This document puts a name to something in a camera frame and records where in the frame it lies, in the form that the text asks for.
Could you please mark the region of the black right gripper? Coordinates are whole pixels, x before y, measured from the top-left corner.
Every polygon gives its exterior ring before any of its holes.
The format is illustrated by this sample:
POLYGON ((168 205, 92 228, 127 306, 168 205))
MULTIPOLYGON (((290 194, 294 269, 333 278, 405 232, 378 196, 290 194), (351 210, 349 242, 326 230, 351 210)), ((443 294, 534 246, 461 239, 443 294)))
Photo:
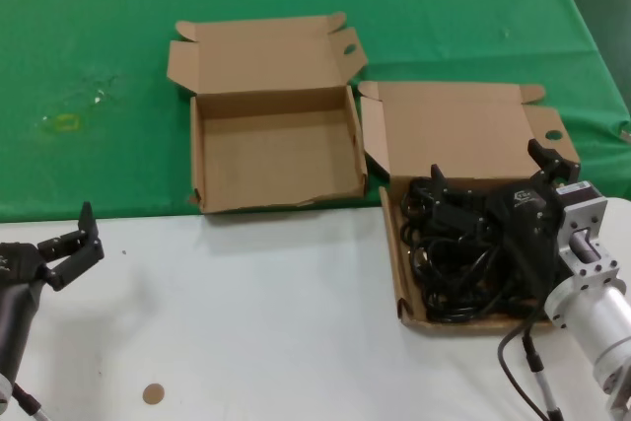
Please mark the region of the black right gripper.
MULTIPOLYGON (((531 178, 552 185, 578 181, 581 165, 563 158, 556 149, 530 139, 527 151, 539 171, 531 178)), ((483 191, 449 187, 439 166, 431 166, 432 219, 457 230, 484 230, 486 211, 496 226, 503 253, 533 294, 548 294, 558 274, 558 216, 545 192, 522 179, 483 191)))

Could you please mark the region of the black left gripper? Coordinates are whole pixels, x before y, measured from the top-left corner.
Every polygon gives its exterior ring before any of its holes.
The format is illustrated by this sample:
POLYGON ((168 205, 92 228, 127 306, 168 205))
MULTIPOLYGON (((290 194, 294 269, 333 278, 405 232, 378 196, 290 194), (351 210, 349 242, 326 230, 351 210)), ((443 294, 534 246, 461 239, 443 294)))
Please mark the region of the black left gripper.
POLYGON ((92 205, 85 201, 78 230, 33 244, 1 245, 1 292, 41 292, 44 282, 59 292, 105 257, 92 205))

